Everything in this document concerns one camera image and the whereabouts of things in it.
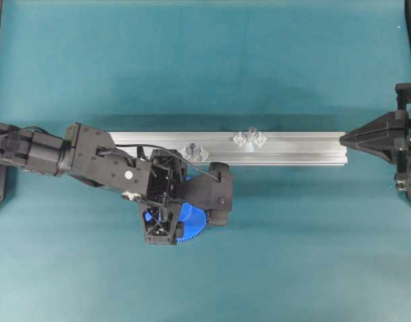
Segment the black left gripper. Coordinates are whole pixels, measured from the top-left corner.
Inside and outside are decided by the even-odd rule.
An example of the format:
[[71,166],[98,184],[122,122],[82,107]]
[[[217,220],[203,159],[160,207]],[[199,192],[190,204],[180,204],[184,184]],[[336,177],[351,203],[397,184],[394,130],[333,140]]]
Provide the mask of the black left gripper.
[[144,242],[149,245],[175,246],[183,200],[176,194],[177,186],[186,181],[188,162],[177,150],[154,147],[147,157],[142,147],[136,155],[123,154],[136,173],[130,181],[134,191],[123,192],[123,199],[139,203]]

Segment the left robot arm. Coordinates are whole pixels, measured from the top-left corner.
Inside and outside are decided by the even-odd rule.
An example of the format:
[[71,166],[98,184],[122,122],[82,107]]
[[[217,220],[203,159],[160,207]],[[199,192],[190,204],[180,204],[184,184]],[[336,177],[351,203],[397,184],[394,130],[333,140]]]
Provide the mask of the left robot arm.
[[132,156],[108,132],[87,125],[74,123],[60,138],[37,126],[0,123],[0,164],[47,176],[65,174],[137,203],[148,244],[175,245],[184,235],[176,185],[185,179],[187,165],[175,150],[154,148],[146,156],[138,146]]

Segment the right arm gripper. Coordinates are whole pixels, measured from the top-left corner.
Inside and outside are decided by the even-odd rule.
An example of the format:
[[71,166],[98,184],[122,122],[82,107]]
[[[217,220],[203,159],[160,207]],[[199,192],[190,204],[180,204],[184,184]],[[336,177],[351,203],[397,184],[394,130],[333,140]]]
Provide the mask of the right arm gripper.
[[[390,164],[397,163],[397,189],[411,201],[411,83],[396,85],[398,110],[386,113],[345,135],[339,141],[353,150],[377,156]],[[395,139],[402,138],[402,147]]]

